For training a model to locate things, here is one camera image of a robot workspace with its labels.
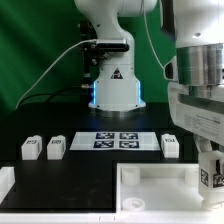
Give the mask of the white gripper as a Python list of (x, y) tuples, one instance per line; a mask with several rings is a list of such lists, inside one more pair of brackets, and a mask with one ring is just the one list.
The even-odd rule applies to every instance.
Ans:
[(170, 82), (168, 102), (173, 123), (195, 134), (199, 153), (210, 152), (211, 141), (224, 146), (224, 85), (213, 86), (210, 98), (198, 98), (187, 86)]

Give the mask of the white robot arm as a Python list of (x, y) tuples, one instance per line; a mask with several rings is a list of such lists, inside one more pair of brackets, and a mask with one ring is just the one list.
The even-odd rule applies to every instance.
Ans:
[(145, 106), (134, 75), (134, 38), (120, 17), (160, 7), (161, 26), (175, 41), (176, 55), (162, 67), (175, 125), (195, 134), (197, 147), (224, 146), (224, 0), (74, 0), (92, 23), (95, 48), (103, 51), (90, 106), (132, 112)]

